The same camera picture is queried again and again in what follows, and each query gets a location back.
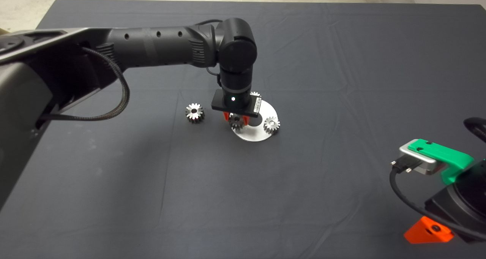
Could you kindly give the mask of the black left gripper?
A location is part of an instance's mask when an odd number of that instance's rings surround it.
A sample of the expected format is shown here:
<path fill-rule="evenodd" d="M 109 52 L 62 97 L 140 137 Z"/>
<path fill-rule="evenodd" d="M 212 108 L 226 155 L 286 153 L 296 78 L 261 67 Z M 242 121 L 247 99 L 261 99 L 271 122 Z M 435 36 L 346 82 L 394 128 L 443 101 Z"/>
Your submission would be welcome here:
<path fill-rule="evenodd" d="M 224 112 L 225 121 L 230 120 L 231 113 L 241 115 L 244 126 L 247 126 L 250 117 L 258 117 L 261 104 L 262 97 L 252 95 L 250 91 L 231 93 L 224 89 L 217 89 L 211 101 L 211 108 Z"/>

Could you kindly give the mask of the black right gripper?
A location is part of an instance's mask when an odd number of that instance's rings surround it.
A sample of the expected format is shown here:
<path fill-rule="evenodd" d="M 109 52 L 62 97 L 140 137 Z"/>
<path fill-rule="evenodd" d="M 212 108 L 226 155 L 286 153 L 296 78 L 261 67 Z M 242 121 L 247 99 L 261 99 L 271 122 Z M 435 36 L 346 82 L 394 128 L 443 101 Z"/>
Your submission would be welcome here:
<path fill-rule="evenodd" d="M 486 164 L 479 161 L 425 202 L 425 209 L 451 223 L 481 234 L 486 232 Z M 404 234 L 413 245 L 444 243 L 454 233 L 429 217 L 421 217 Z"/>

